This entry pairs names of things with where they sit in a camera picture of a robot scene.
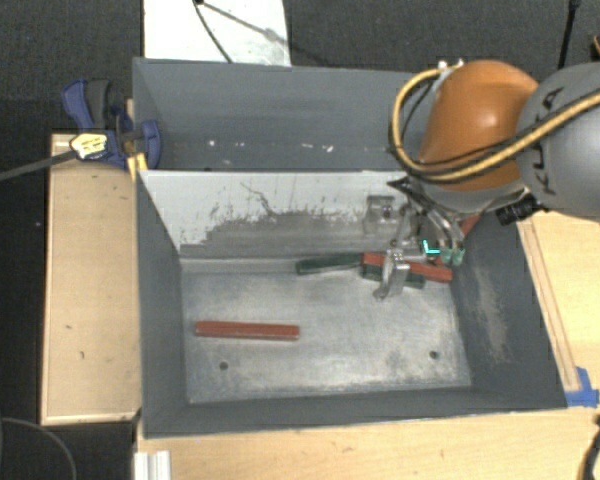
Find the pale grey metal gripper finger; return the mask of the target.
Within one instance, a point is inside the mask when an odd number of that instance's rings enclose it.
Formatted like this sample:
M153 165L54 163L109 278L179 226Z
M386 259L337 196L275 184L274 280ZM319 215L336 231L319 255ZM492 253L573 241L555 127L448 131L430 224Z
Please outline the pale grey metal gripper finger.
M382 261L379 287L373 292L376 300L382 301L392 295L397 272L398 256L394 252L388 252Z
M400 252L393 254L392 267L392 294L400 295L403 291L407 277L410 274L410 265Z

